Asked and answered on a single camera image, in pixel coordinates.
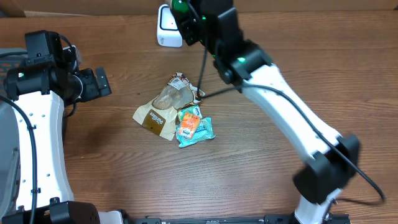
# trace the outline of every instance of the wooden surface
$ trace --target wooden surface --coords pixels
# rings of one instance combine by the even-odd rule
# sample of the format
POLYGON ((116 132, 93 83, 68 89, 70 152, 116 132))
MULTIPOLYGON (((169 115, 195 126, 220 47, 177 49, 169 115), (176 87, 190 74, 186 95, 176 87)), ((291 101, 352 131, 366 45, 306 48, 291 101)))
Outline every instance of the wooden surface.
MULTIPOLYGON (((157 14, 165 0, 5 0, 26 16, 43 16, 38 12, 84 15, 152 15, 157 14)), ((238 12, 287 12, 287 11, 337 11, 337 10, 393 10, 398 0, 234 0, 238 12)))
MULTIPOLYGON (((246 37, 262 46, 298 95, 363 147, 359 166, 384 190, 387 203, 341 202, 335 213, 353 223, 398 219, 398 13, 291 12, 241 14, 246 37)), ((293 212, 292 176, 303 167, 272 121, 237 92, 205 100, 216 139, 184 149, 132 120, 173 72, 196 82, 203 47, 159 47, 155 16, 0 19, 1 47, 24 47, 39 29, 67 36, 83 67, 103 66, 111 96, 79 104, 69 120, 65 163, 75 199, 133 217, 250 217, 293 212)), ((226 87, 208 59, 203 90, 226 87)), ((344 197, 378 200, 358 175, 344 197)))

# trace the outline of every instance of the blue wrapper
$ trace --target blue wrapper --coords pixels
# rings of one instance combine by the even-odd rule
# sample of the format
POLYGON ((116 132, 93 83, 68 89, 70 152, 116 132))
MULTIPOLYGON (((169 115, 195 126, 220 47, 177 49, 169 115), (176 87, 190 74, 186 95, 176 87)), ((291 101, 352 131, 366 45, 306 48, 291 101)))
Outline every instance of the blue wrapper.
POLYGON ((190 114, 193 114, 193 115, 196 115, 196 116, 198 116, 200 119, 202 119, 202 117, 203 117, 203 116, 201 115, 200 108, 199 108, 198 105, 190 106, 190 107, 188 107, 188 108, 181 109, 181 110, 178 112, 178 119, 180 120, 180 122, 181 122, 182 119, 184 118, 186 112, 188 112, 188 113, 190 113, 190 114))
POLYGON ((197 142, 213 139, 215 137, 216 136, 213 132, 213 126, 211 125, 211 118, 204 118, 200 120, 199 127, 195 134, 193 134, 192 139, 186 139, 185 137, 179 136, 177 134, 177 139, 180 142, 180 147, 187 147, 196 144, 197 142))

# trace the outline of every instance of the white plastic part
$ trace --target white plastic part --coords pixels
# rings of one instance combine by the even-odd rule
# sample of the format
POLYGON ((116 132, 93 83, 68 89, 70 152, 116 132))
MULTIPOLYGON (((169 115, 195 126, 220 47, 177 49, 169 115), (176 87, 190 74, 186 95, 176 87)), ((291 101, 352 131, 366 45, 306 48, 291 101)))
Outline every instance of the white plastic part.
MULTIPOLYGON (((15 103, 28 116, 33 126, 37 148, 37 207, 50 204, 58 197, 61 202, 73 200, 65 170, 62 145, 63 100, 54 92, 42 95, 37 91, 19 96, 15 103)), ((21 186, 16 207, 32 208, 32 147, 29 132, 22 116, 15 111, 21 152, 21 186)))
MULTIPOLYGON (((276 65, 263 65, 252 72, 251 76, 252 78, 250 80, 244 81, 244 85, 263 85, 283 91, 296 102, 327 140, 333 145, 338 144, 337 137, 340 136, 340 134, 316 116, 295 94, 283 79, 276 65)), ((314 153, 319 151, 324 154, 330 150, 321 139, 317 138, 317 135, 303 119, 301 114, 282 96, 261 88, 243 88, 242 92, 251 101, 260 106, 273 122, 275 122, 297 150, 298 156, 304 164, 310 159, 314 159, 314 153)))
POLYGON ((167 4, 159 7, 157 16, 157 42, 164 47, 182 47, 182 36, 167 4))
POLYGON ((98 212, 101 224, 123 224, 122 213, 119 211, 98 212))
POLYGON ((323 222, 323 218, 328 217, 328 210, 330 208, 330 204, 334 201, 340 193, 342 193, 342 189, 336 189, 332 193, 330 193, 326 200, 322 204, 314 204, 303 196, 301 196, 300 203, 296 211, 294 211, 294 215, 301 224, 321 224, 323 222))

